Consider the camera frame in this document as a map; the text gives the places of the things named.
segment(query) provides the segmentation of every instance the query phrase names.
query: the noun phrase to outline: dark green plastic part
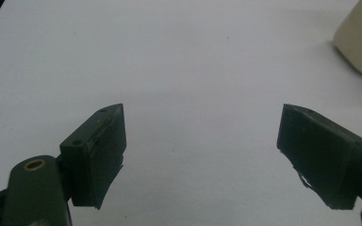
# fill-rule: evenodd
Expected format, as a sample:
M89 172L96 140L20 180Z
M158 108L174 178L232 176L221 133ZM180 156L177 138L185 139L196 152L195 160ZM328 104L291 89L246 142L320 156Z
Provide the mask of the dark green plastic part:
M362 137L313 110L284 105L277 147L328 206L353 209Z
M60 144L62 163L73 178L73 205L101 207L123 166L125 147L122 104L96 111Z
M12 169L1 225L72 225L54 157L29 158Z

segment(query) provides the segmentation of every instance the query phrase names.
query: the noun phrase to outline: white table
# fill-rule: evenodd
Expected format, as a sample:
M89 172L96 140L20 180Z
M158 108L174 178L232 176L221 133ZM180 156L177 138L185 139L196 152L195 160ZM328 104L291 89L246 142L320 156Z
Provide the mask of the white table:
M305 189L275 143L284 103L362 137L362 75L331 42L354 0L6 0L0 190L124 104L124 168L83 225L360 225Z

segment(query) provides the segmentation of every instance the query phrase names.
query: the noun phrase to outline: white tabletop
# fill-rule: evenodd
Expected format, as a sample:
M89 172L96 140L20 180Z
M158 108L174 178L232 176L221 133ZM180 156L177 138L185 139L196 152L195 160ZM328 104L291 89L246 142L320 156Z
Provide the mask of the white tabletop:
M362 75L332 37L354 0L6 0L0 189L124 104L124 168L83 225L360 225L304 188L276 148L283 104L362 137Z

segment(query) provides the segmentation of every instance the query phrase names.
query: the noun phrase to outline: screw hole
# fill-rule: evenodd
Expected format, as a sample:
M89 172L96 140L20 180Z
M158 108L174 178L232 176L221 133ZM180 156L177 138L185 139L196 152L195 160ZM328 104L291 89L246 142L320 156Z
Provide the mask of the screw hole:
M25 171L35 171L41 169L43 166L45 166L45 160L43 159L36 159L29 161L25 164L23 169Z
M80 144L82 144L81 139L77 139L77 140L73 141L73 145L80 145Z

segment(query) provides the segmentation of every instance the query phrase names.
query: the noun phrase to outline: white surface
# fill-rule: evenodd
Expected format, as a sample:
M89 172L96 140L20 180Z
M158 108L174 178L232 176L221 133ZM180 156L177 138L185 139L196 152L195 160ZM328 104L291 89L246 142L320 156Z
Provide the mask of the white surface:
M124 168L74 225L360 225L362 201L329 209L275 146L284 103L362 137L362 76L331 43L354 4L6 0L0 189L123 103Z

